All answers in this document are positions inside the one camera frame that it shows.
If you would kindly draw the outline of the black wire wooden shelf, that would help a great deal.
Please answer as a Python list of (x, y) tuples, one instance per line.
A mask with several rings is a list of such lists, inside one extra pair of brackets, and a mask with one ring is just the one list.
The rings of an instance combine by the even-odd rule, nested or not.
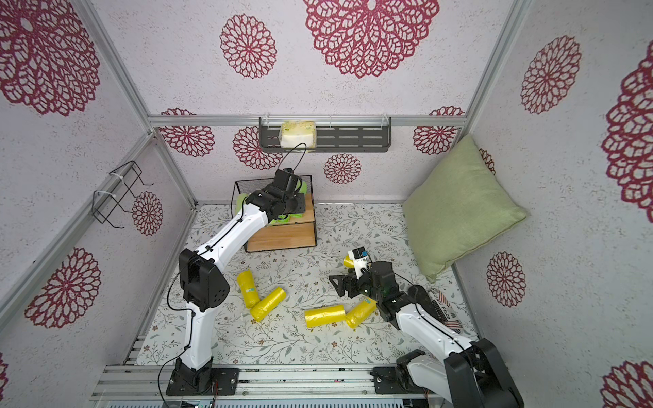
[(313, 178), (303, 174), (308, 193), (305, 195), (306, 210), (304, 217), (297, 223), (284, 225), (268, 224), (255, 233), (245, 244), (247, 253), (260, 253), (275, 250), (312, 248), (317, 245), (316, 210), (313, 197)]

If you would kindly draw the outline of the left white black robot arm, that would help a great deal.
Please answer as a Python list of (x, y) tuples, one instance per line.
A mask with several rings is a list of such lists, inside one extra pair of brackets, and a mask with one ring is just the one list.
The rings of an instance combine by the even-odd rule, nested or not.
[(223, 275), (233, 256), (273, 220), (305, 211), (302, 178), (292, 168), (275, 171), (272, 181), (250, 193), (234, 217), (195, 250), (179, 256), (180, 289), (187, 313), (184, 348), (174, 364), (165, 396), (203, 395), (216, 391), (212, 376), (212, 337), (218, 307), (231, 287)]

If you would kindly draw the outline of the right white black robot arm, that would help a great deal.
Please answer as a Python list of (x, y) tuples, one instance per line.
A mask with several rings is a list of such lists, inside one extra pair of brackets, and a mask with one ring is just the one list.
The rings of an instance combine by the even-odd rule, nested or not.
[(524, 406), (497, 347), (447, 327), (428, 292), (420, 285), (401, 289), (398, 276), (390, 262), (376, 261), (360, 273), (350, 269), (329, 278), (338, 296), (372, 299), (384, 321), (420, 343), (418, 350), (397, 360), (391, 389), (432, 391), (455, 407)]

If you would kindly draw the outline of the green trash bag roll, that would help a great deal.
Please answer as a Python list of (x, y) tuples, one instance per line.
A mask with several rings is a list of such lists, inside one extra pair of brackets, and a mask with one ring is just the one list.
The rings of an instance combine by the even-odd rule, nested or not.
[(284, 225), (284, 224), (293, 224), (299, 222), (300, 219), (304, 217), (304, 214), (288, 214), (283, 215), (280, 219), (275, 219), (270, 221), (270, 225)]
[(247, 198), (248, 198), (248, 194), (242, 193), (242, 194), (238, 195), (238, 197), (236, 199), (236, 213), (237, 214), (239, 212), (241, 212)]
[(306, 195), (308, 193), (308, 187), (309, 185), (305, 181), (303, 181), (299, 189), (299, 194)]

